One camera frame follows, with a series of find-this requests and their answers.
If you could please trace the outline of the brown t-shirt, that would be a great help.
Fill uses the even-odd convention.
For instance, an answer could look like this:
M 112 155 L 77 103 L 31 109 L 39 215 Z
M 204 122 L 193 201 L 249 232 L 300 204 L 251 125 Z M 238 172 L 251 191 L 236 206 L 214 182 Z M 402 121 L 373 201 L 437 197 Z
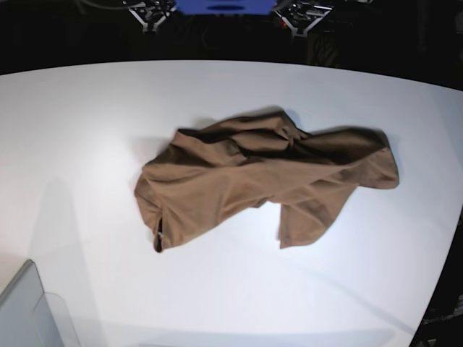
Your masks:
M 179 247 L 230 217 L 280 206 L 281 248 L 312 244 L 359 187 L 395 189 L 399 170 L 380 130 L 301 130 L 282 109 L 178 129 L 135 186 L 157 252 Z

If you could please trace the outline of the blue plastic box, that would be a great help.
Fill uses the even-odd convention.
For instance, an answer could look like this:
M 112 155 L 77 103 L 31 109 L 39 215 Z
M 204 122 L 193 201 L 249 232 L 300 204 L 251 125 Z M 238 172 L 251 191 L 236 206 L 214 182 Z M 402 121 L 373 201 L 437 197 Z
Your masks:
M 273 0 L 177 0 L 177 9 L 184 14 L 269 14 Z

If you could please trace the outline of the translucent grey plastic bin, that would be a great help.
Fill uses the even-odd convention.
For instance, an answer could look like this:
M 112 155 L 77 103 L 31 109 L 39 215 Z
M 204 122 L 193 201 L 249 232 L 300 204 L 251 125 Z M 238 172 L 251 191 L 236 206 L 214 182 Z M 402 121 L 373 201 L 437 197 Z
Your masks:
M 1 345 L 81 345 L 65 301 L 44 290 L 32 260 L 23 264 L 1 292 Z

